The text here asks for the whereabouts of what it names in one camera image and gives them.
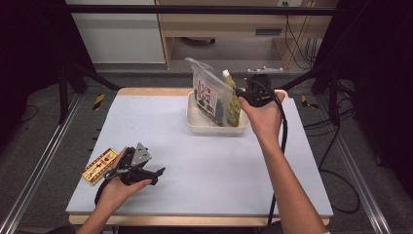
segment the gray floor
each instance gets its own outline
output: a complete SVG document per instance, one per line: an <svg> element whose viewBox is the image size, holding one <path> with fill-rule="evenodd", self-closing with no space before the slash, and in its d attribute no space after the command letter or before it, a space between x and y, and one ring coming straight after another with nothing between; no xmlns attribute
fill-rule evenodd
<svg viewBox="0 0 413 234"><path fill-rule="evenodd" d="M239 85L242 84L243 77L247 75L245 71L248 68L259 68L263 65L273 68L281 66L280 58L271 39L257 41L218 38L213 45L178 40L172 68L169 71L156 66L137 65L135 70L129 72L118 73L110 69L106 70L110 72L104 73L104 69L100 72L108 80L127 87L191 87L192 71L189 65L182 61L185 57L202 60L217 69L229 69L234 73ZM283 74L274 75L272 76L273 85L283 84L304 71L293 67ZM82 95L80 106L73 117L70 128L65 133L55 157L21 217L19 232L29 229L31 232L37 230L44 233L45 230L68 224L68 215L64 210L81 178L80 172L88 162L111 101L116 96L116 92L109 91L94 81L87 79L87 82L89 90ZM296 100L303 125L325 119L320 109L301 105L302 95L307 97L309 103L318 103L326 99L324 96L318 98L311 96L309 91L311 83L312 81L308 81L289 91ZM102 106L99 110L92 110L99 94L105 94ZM39 109L38 113L32 119L17 126L10 142L1 150L0 176L4 178L0 180L2 189L0 218L2 220L6 218L27 180L30 179L31 172L36 167L37 161L57 127L59 114L57 85L32 94L27 104L36 105ZM343 101L341 110L351 107L349 101ZM28 119L34 114L35 108L27 107L21 119ZM307 134L317 135L328 131L329 127L325 126L322 129L308 131ZM357 120L353 118L343 120L340 133L393 233L413 233L412 200L404 192L392 170L376 165L374 150L370 147ZM309 136L309 142L318 163L331 139L332 134ZM351 180L340 154L337 144L334 144L323 168ZM343 210L351 210L355 207L357 199L349 185L330 174L321 174L321 176L335 206ZM336 210L334 213L328 225L331 233L376 233L365 211L365 206L361 206L355 214L344 214Z"/></svg>

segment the hand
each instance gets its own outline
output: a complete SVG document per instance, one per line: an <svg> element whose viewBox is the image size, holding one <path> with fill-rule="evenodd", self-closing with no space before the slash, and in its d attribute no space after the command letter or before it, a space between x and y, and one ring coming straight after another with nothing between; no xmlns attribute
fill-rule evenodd
<svg viewBox="0 0 413 234"><path fill-rule="evenodd" d="M284 99L284 93L279 92L276 95L280 101ZM239 97L239 100L241 109L248 116L258 140L268 139L271 142L279 142L282 116L277 104L271 101L264 106L253 107L243 97Z"/></svg>
<svg viewBox="0 0 413 234"><path fill-rule="evenodd" d="M119 156L115 159L115 161L113 162L114 166L118 165L125 151L126 148L122 150ZM130 186L126 186L121 182L121 179L118 176L116 176L112 178L106 185L106 187L103 189L97 205L106 207L106 209L109 209L109 212L113 214L125 203L125 201L132 194L141 190L151 182L151 179L145 179L143 181L134 183Z"/></svg>

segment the wooden table edge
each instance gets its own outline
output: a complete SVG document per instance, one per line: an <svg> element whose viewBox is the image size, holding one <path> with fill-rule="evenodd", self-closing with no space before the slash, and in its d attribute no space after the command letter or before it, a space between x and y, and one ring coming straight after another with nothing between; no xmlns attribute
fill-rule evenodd
<svg viewBox="0 0 413 234"><path fill-rule="evenodd" d="M83 224L88 214L71 214L69 221L72 224ZM107 225L117 226L266 226L266 216L190 216L190 215L112 215ZM327 225L329 217L323 217Z"/></svg>

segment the white plastic container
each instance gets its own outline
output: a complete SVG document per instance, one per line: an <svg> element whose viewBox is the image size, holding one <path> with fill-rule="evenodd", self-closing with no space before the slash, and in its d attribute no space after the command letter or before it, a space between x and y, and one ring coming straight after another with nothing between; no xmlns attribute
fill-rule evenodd
<svg viewBox="0 0 413 234"><path fill-rule="evenodd" d="M205 116L196 104L194 92L188 95L188 107L186 110L188 126L192 133L199 136L223 136L238 137L245 131L249 124L249 119L245 112L241 110L240 124L238 127L220 127Z"/></svg>

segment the plastic bag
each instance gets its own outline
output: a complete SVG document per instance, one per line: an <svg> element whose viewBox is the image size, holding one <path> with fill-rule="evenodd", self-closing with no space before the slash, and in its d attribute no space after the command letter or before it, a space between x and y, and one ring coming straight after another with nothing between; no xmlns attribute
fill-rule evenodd
<svg viewBox="0 0 413 234"><path fill-rule="evenodd" d="M193 88L198 107L216 125L238 127L240 112L231 111L234 109L234 89L226 84L222 73L193 58L185 60L194 70Z"/></svg>

